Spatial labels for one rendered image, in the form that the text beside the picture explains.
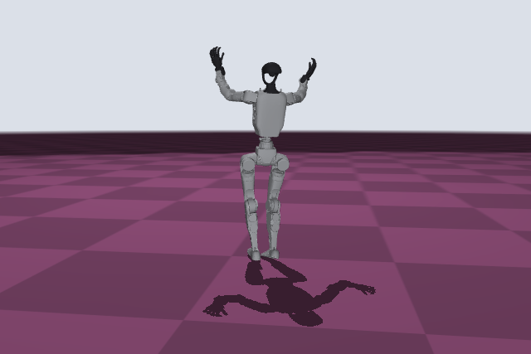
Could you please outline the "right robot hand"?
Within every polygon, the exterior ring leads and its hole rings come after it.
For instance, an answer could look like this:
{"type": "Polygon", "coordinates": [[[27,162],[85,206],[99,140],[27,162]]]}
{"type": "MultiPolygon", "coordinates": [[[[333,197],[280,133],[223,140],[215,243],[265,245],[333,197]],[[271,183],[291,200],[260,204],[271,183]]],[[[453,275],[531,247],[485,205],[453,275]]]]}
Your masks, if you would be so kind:
{"type": "Polygon", "coordinates": [[[311,58],[311,59],[313,60],[313,64],[311,65],[311,63],[309,62],[309,69],[306,75],[303,75],[302,78],[300,79],[301,83],[304,83],[306,80],[309,80],[310,76],[312,76],[312,74],[314,73],[314,70],[316,68],[316,61],[314,58],[311,58]]]}

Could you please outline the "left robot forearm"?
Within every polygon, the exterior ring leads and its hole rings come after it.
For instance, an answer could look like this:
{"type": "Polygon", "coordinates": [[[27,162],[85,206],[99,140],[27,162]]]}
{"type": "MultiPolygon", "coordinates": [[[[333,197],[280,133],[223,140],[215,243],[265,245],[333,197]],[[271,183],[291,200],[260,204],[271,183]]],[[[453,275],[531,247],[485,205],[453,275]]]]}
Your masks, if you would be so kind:
{"type": "MultiPolygon", "coordinates": [[[[225,72],[225,74],[226,74],[226,72],[225,72]]],[[[225,98],[228,98],[230,96],[230,91],[229,91],[230,86],[225,81],[225,76],[222,75],[220,70],[216,71],[216,79],[215,79],[215,81],[217,82],[218,86],[220,87],[220,91],[221,91],[222,95],[225,98]]]]}

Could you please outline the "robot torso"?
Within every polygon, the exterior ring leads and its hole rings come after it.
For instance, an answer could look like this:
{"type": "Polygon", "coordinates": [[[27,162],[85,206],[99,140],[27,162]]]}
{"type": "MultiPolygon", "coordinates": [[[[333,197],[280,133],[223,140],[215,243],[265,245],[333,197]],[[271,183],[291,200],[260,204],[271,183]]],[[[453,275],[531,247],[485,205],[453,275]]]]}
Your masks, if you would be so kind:
{"type": "Polygon", "coordinates": [[[276,148],[269,137],[278,137],[284,126],[287,97],[282,89],[280,91],[279,94],[268,94],[260,88],[255,92],[257,99],[252,104],[252,123],[256,134],[264,137],[259,138],[259,147],[256,147],[256,165],[276,164],[276,148]]]}

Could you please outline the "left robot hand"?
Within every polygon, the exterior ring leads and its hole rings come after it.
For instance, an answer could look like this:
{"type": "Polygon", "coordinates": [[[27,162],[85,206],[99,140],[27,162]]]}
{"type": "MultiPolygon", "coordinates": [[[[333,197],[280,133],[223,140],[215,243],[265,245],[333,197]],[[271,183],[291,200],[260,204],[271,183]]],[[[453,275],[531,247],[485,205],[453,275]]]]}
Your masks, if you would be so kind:
{"type": "Polygon", "coordinates": [[[222,57],[220,57],[219,56],[220,48],[221,47],[217,46],[217,47],[214,47],[213,49],[211,49],[210,50],[210,57],[212,59],[212,64],[216,67],[215,71],[220,70],[222,75],[225,75],[224,67],[222,66],[222,59],[223,59],[223,56],[224,56],[224,52],[222,53],[222,57]]]}

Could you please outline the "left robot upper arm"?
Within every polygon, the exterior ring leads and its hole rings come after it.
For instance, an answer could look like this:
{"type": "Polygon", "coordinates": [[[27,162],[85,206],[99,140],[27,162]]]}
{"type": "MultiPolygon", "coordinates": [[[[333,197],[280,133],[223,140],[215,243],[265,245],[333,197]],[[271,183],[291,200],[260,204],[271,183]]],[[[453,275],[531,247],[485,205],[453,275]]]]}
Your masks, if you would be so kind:
{"type": "Polygon", "coordinates": [[[256,102],[257,94],[250,90],[244,90],[236,92],[235,90],[229,89],[230,96],[226,98],[229,101],[244,102],[246,104],[253,104],[256,102]]]}

